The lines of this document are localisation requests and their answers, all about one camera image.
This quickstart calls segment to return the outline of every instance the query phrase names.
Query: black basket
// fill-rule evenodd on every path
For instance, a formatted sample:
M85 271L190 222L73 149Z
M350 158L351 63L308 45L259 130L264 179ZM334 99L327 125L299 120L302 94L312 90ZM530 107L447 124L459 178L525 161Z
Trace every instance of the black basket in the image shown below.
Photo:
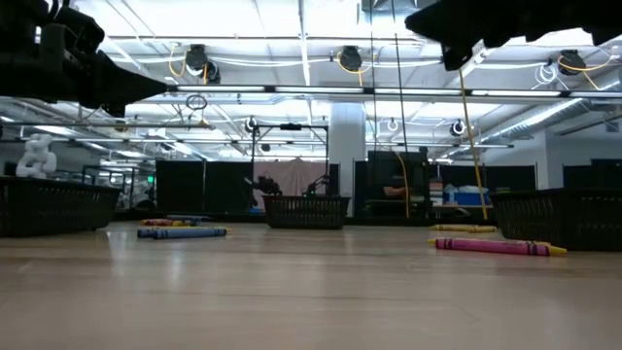
M104 228L113 218L119 192L77 183L0 177L0 236Z
M622 191L558 189L491 196L503 237L569 250L622 251Z
M349 197L265 195L265 216L271 228L342 229Z

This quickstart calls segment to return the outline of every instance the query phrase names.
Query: red crayon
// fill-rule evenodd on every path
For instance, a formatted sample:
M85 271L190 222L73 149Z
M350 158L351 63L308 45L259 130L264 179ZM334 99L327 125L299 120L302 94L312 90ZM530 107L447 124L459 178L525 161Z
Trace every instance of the red crayon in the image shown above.
M436 249L463 250L486 253L504 253L531 256L560 256L567 251L564 248L537 244L526 241L493 241L463 238L429 239Z

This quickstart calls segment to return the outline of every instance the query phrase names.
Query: light fixture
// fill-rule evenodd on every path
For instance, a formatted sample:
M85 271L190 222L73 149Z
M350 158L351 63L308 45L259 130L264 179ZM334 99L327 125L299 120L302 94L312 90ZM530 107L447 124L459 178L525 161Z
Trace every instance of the light fixture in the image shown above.
M389 131L397 131L397 129L399 128L399 125L397 125L397 122L395 119L391 118L391 120L387 122L387 128L389 129Z
M140 152L134 152L134 151L117 151L117 153L122 156L130 157L130 158L140 158L140 157L145 156Z
M454 122L449 127L449 133L455 137L461 136L462 134L465 133L466 130L467 128L465 127L465 124L463 123L463 121L460 121L460 120L458 120L457 122Z
M60 127L60 126L41 125L41 126L35 126L35 128L39 130L55 133L57 135L71 136L71 135L76 134L74 131L66 127Z
M616 91L575 91L570 93L570 97L585 98L622 98L622 92Z
M428 161L429 162L433 162L433 161L435 161L435 162L446 162L446 163L449 163L449 164L454 162L454 160L452 160L450 158L446 158L446 157L436 158L436 159L429 158Z
M180 92L264 92L264 87L253 86L178 86Z
M251 132L253 132L253 130L255 128L255 125L257 125L257 122L255 121L255 118L253 118L253 116L250 116L244 122L244 130L246 130L246 132L248 132L248 133L251 133Z
M377 94L412 94L412 95L449 95L457 96L461 92L456 88L394 88L381 87L375 90Z
M85 142L85 145L87 145L87 146L89 146L89 147L91 147L91 148L93 148L95 150L98 150L98 151L108 151L107 148L99 146L99 145L94 144L92 142Z
M192 156L194 154L194 151L190 147L181 142L175 142L173 148L186 156Z
M179 82L175 78L173 78L173 77L164 77L164 80L167 80L169 82L173 82L173 83L175 83L175 85L179 84Z
M276 87L284 93L363 93L362 87Z
M473 90L473 96L505 96L505 97L557 97L560 91L541 90Z

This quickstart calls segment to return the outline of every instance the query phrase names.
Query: pipe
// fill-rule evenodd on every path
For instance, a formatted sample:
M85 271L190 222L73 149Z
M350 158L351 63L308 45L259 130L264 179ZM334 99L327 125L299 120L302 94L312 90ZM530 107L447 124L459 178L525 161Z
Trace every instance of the pipe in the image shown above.
M4 122L5 126L57 126L57 127L119 127L119 128L207 128L203 124L180 124L180 123L122 123L122 122Z

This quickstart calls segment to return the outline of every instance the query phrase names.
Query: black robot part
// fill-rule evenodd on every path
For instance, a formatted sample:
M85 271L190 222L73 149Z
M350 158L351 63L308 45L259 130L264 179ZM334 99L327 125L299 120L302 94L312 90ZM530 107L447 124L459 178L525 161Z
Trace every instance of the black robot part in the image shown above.
M104 37L93 18L59 10L58 1L49 11L45 0L0 0L0 95L76 101L123 117L125 105L166 92L165 83L125 71L99 51Z
M461 68L480 40L496 48L525 36L528 42L558 30L582 28L598 46L622 33L609 0L440 0L409 16L406 27L439 42L447 70Z

